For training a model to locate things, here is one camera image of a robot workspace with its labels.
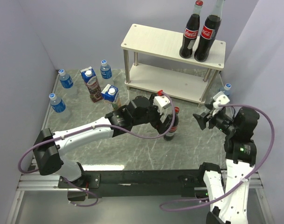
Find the cola glass bottle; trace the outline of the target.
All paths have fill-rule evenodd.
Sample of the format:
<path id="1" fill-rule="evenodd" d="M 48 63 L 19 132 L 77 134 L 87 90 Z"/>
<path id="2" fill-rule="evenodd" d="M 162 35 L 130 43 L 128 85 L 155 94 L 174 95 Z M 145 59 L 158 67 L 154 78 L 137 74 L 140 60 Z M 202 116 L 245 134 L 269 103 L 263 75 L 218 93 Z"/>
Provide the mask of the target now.
<path id="1" fill-rule="evenodd" d="M 221 25 L 224 2 L 224 0 L 217 0 L 212 12 L 205 20 L 198 47 L 194 53 L 194 58 L 198 62 L 206 61 L 209 56 L 210 49 Z"/>
<path id="2" fill-rule="evenodd" d="M 190 58 L 193 53 L 193 46 L 198 36 L 200 27 L 200 13 L 203 1 L 197 0 L 194 5 L 193 13 L 190 16 L 183 33 L 182 46 L 179 54 L 182 58 Z"/>
<path id="3" fill-rule="evenodd" d="M 170 129 L 170 131 L 166 135 L 164 135 L 164 140 L 166 140 L 166 141 L 171 141 L 175 136 L 175 132 L 177 131 L 177 127 L 178 127 L 178 123 L 179 123 L 179 116 L 178 116 L 179 112 L 180 112 L 180 109 L 179 109 L 179 107 L 176 106 L 175 107 L 174 124 L 173 124 L 172 128 Z"/>

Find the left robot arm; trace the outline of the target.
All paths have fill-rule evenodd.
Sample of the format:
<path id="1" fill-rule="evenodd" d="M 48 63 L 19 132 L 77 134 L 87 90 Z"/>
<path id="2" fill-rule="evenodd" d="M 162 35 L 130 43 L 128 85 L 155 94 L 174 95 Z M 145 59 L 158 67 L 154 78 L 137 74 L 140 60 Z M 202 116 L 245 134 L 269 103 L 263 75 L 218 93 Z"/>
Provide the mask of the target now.
<path id="1" fill-rule="evenodd" d="M 40 175 L 57 174 L 76 188 L 83 186 L 84 169 L 79 162 L 66 159 L 67 152 L 97 140 L 133 134 L 132 128 L 142 124 L 150 124 L 162 137 L 174 123 L 174 116 L 161 121 L 163 111 L 170 106 L 173 102 L 164 92 L 152 94 L 150 98 L 137 96 L 129 104 L 86 125 L 57 132 L 49 128 L 41 130 L 33 150 Z"/>

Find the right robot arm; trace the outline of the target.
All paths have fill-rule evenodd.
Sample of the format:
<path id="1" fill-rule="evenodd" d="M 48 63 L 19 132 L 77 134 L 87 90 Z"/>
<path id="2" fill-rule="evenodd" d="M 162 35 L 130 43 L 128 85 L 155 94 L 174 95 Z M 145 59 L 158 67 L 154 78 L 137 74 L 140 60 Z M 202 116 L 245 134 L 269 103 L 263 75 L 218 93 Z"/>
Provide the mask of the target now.
<path id="1" fill-rule="evenodd" d="M 197 181 L 208 190 L 210 212 L 207 224 L 246 224 L 250 173 L 256 164 L 256 145 L 253 131 L 260 115 L 253 109 L 241 107 L 234 118 L 222 108 L 216 115 L 213 110 L 193 114 L 200 128 L 218 128 L 225 134 L 227 179 L 224 182 L 218 165 L 205 162 L 199 168 Z"/>

